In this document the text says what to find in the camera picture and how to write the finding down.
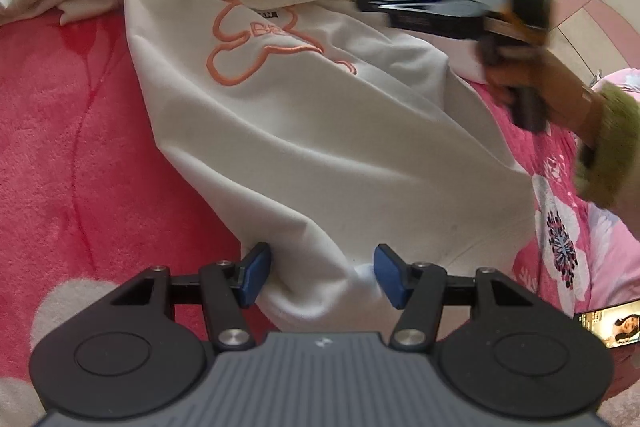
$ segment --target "smartphone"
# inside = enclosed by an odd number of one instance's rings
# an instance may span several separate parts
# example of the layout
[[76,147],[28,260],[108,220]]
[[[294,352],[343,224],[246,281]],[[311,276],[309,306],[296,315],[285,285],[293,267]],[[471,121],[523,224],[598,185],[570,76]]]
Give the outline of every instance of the smartphone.
[[640,340],[640,299],[574,315],[606,347],[628,346]]

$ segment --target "orange bear outline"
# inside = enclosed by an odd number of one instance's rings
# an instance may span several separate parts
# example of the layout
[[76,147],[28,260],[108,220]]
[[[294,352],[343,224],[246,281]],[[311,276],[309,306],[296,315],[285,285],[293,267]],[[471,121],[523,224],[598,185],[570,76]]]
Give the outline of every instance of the orange bear outline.
[[[237,86],[238,84],[241,84],[246,79],[248,79],[252,74],[258,71],[262,67],[262,65],[265,63],[269,55],[271,54],[292,55],[292,54],[301,53],[301,52],[314,52],[314,53],[319,53],[321,55],[324,55],[324,48],[322,47],[322,44],[320,42],[318,42],[317,40],[315,40],[310,36],[303,35],[302,33],[294,29],[296,23],[298,22],[298,14],[293,9],[293,7],[286,6],[284,7],[284,10],[286,10],[291,15],[291,20],[282,28],[282,31],[301,39],[303,42],[306,42],[306,44],[308,45],[286,47],[286,46],[273,46],[271,44],[268,44],[262,48],[257,58],[254,60],[254,63],[244,73],[241,73],[240,75],[232,78],[229,78],[223,75],[216,69],[214,65],[214,60],[216,56],[220,52],[232,51],[244,44],[247,44],[247,42],[252,36],[252,32],[249,30],[242,30],[241,32],[230,34],[230,35],[226,35],[225,33],[223,33],[223,31],[220,29],[220,25],[222,24],[222,21],[224,20],[224,18],[229,14],[229,12],[231,12],[233,8],[237,6],[242,6],[242,3],[239,0],[226,1],[226,2],[228,3],[227,6],[225,6],[222,9],[222,11],[218,14],[216,19],[213,21],[213,36],[217,38],[219,41],[221,41],[221,44],[217,45],[213,49],[213,51],[210,53],[209,57],[207,57],[207,70],[209,71],[211,78],[213,78],[217,83],[222,84],[222,86]],[[332,60],[332,62],[334,64],[341,64],[347,67],[347,69],[351,74],[356,74],[356,68],[350,62],[347,62],[345,60]]]

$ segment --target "pink object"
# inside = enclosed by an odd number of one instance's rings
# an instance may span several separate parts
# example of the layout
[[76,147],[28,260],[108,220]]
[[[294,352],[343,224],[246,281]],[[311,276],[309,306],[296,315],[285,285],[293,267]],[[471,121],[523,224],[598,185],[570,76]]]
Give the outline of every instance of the pink object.
[[[236,239],[154,145],[122,12],[58,22],[51,11],[0,28],[10,65],[0,70],[0,387],[28,381],[31,346],[98,291],[149,265],[185,273],[239,258]],[[540,240],[518,254],[514,276],[555,306],[584,311],[590,291],[565,287],[546,225],[561,212],[571,245],[590,257],[587,207],[571,182],[573,138],[558,128],[543,136],[539,166],[530,135],[474,88],[535,176]],[[548,263],[538,280],[540,247]],[[576,277],[586,269],[578,259]],[[258,335],[272,328],[257,309],[249,317]],[[202,334],[197,311],[179,318]]]
[[[620,86],[640,103],[640,70],[622,70],[603,78]],[[591,302],[599,309],[640,298],[640,243],[617,216],[589,206],[591,232]],[[616,368],[608,396],[615,396],[640,379],[640,344],[613,350]]]

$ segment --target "sweatshirt sleeve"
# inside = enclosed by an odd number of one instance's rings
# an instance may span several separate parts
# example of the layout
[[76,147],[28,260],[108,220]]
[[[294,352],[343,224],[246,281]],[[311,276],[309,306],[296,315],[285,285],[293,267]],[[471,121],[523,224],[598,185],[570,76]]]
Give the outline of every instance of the sweatshirt sleeve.
[[600,91],[606,100],[595,150],[578,151],[577,194],[615,213],[640,238],[640,105],[613,84]]

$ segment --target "hand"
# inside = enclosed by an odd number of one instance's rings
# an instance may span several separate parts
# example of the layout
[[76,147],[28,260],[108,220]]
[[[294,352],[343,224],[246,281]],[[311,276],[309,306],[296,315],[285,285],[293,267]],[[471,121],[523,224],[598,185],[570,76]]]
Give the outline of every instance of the hand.
[[600,131],[604,99],[586,90],[582,81],[550,51],[544,50],[540,60],[510,60],[499,66],[483,64],[483,68],[495,103],[513,103],[508,87],[535,87],[546,102],[549,120],[568,128],[589,147],[594,147]]

